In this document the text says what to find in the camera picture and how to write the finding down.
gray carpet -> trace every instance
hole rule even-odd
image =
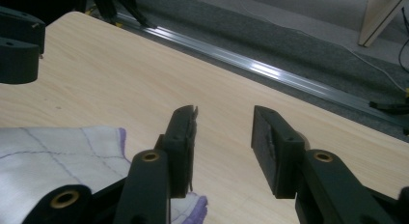
[[[160,27],[327,84],[360,98],[384,103],[404,102],[405,94],[386,79],[385,74],[336,44],[196,0],[137,0],[137,3],[139,10],[148,20]],[[401,126],[316,98],[147,33],[132,32],[409,142],[409,138],[403,135]],[[362,57],[386,70],[399,85],[409,85],[407,73],[398,65],[368,56]]]

towel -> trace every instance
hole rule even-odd
[[[0,223],[21,223],[48,192],[84,184],[93,193],[127,176],[126,131],[111,126],[0,128]],[[207,199],[171,199],[175,224],[203,223]]]

metal rail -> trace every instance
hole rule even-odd
[[[310,95],[323,98],[328,101],[332,101],[336,104],[353,108],[369,114],[373,117],[377,117],[399,125],[402,127],[409,127],[409,119],[402,116],[392,116],[387,113],[381,112],[368,106],[369,101],[363,98],[359,98],[343,91],[337,90],[333,87],[325,85],[320,82],[307,79],[296,74],[287,72],[285,70],[278,69],[273,66],[269,66],[262,62],[253,60],[251,58],[236,54],[226,49],[214,46],[212,44],[201,42],[182,34],[167,30],[161,27],[156,29],[142,27],[132,16],[127,14],[118,13],[118,22],[131,30],[143,31],[152,34],[158,38],[162,38],[182,46],[188,47],[192,50],[198,51],[213,59],[217,59],[224,63],[239,67],[243,70],[247,70],[253,73],[257,73],[266,78],[278,81],[286,84],[292,88],[308,93]]]

